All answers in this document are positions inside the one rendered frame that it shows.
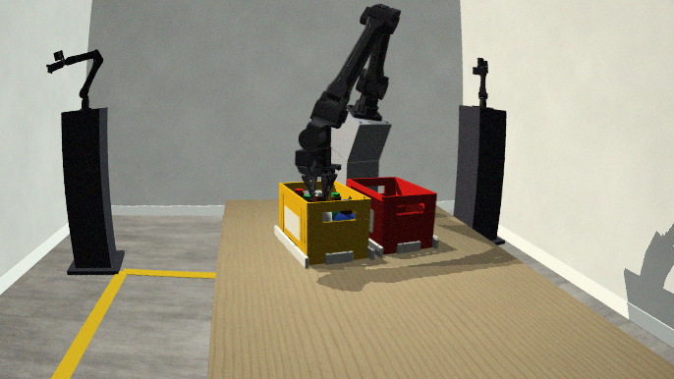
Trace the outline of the blue bottle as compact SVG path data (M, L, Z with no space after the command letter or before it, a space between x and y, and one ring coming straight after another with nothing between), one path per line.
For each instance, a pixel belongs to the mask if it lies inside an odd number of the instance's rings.
M340 211L338 213L333 221L342 221L342 220L354 220L355 219L355 214L353 213L353 210L348 210L348 211Z

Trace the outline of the yellow plastic crate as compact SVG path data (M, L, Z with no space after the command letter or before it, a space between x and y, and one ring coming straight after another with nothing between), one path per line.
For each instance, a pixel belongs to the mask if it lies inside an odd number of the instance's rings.
M307 202L294 189L308 190L304 182L279 184L279 229L309 258L309 265L324 264L326 253L352 251L354 260L368 258L371 198L336 181L327 201ZM332 192L340 192L341 200L330 201ZM354 220L323 222L323 212L348 210Z

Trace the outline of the red plastic crate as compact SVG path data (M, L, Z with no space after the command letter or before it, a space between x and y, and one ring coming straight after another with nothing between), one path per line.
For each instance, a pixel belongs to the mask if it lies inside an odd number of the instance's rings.
M376 186L384 186L384 193L366 188ZM352 179L347 187L371 198L369 238L383 254L396 253L403 243L432 247L436 192L397 177Z

